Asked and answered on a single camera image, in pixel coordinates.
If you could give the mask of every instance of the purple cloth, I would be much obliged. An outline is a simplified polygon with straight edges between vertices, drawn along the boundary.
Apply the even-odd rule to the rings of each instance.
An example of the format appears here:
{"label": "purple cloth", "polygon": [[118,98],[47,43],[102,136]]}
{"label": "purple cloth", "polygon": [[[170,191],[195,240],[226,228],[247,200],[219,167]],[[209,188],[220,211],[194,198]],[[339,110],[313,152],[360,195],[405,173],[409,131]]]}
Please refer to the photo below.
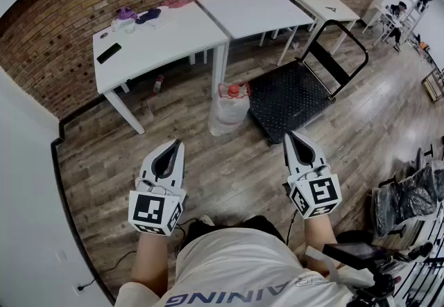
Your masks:
{"label": "purple cloth", "polygon": [[119,20],[137,19],[137,14],[132,11],[128,6],[123,7],[119,11]]}

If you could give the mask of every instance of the black cart platform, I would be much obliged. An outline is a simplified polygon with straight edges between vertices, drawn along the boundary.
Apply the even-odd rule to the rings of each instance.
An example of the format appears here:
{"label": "black cart platform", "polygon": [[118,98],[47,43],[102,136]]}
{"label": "black cart platform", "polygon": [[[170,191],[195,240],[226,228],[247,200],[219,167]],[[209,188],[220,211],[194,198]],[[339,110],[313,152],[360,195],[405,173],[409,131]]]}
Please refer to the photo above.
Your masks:
{"label": "black cart platform", "polygon": [[[349,76],[333,57],[318,43],[318,37],[326,26],[339,26],[364,51],[366,59]],[[332,74],[340,84],[331,93],[304,62],[308,52]],[[298,130],[318,116],[350,80],[367,64],[367,50],[337,21],[329,20],[319,30],[313,42],[300,60],[293,61],[249,82],[250,113],[265,130],[272,143],[281,143],[284,134]]]}

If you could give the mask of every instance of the electrical outlet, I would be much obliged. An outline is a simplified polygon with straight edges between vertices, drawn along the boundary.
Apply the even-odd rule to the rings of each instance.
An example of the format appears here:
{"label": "electrical outlet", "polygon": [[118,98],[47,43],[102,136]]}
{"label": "electrical outlet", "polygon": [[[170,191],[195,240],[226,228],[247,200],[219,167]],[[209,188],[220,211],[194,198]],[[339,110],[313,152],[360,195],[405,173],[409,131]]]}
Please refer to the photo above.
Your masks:
{"label": "electrical outlet", "polygon": [[84,290],[79,291],[78,288],[77,288],[78,286],[80,286],[80,285],[73,286],[72,289],[74,290],[74,293],[75,293],[77,296],[80,296],[80,295],[84,294],[85,291],[84,291]]}

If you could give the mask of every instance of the black plastic bag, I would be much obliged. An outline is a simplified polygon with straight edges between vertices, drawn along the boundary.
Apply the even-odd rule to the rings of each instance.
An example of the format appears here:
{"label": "black plastic bag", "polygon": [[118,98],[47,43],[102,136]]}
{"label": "black plastic bag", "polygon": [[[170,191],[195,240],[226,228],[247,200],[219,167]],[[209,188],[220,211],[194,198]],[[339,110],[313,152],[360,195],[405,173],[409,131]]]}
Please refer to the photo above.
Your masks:
{"label": "black plastic bag", "polygon": [[394,226],[436,211],[444,199],[444,162],[433,161],[401,182],[372,190],[375,233],[384,237]]}

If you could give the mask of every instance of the baseboard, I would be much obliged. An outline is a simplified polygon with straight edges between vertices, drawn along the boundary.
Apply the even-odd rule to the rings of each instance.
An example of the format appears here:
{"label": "baseboard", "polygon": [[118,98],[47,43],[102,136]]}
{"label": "baseboard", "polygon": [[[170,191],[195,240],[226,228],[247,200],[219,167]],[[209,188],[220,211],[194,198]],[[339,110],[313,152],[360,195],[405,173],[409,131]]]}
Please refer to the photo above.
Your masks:
{"label": "baseboard", "polygon": [[68,122],[71,122],[75,118],[79,117],[81,114],[84,114],[89,109],[92,109],[93,107],[102,103],[103,101],[105,101],[105,99],[106,98],[104,95],[99,95],[94,100],[88,102],[87,104],[83,105],[82,107],[79,107],[76,111],[70,113],[68,116],[61,119],[60,124],[59,124],[60,138],[65,139],[65,125]]}
{"label": "baseboard", "polygon": [[110,303],[114,305],[116,299],[114,298],[108,287],[103,282],[99,272],[94,267],[94,264],[92,263],[91,258],[89,257],[85,249],[85,246],[83,245],[82,238],[78,233],[71,211],[69,210],[67,197],[65,195],[65,188],[63,187],[63,182],[62,182],[62,175],[60,174],[60,167],[58,163],[58,154],[57,154],[57,146],[65,141],[65,125],[62,122],[60,122],[59,124],[59,131],[60,131],[59,138],[57,138],[55,141],[51,143],[51,156],[53,160],[54,176],[55,176],[55,182],[57,184],[58,193],[60,196],[60,202],[62,203],[62,208],[65,213],[69,229],[74,238],[74,241],[76,242],[80,255],[83,257],[83,260],[86,262],[88,269],[90,270],[93,278],[96,280],[97,285],[99,285],[99,288],[102,290],[103,294],[108,298],[108,301],[110,301]]}

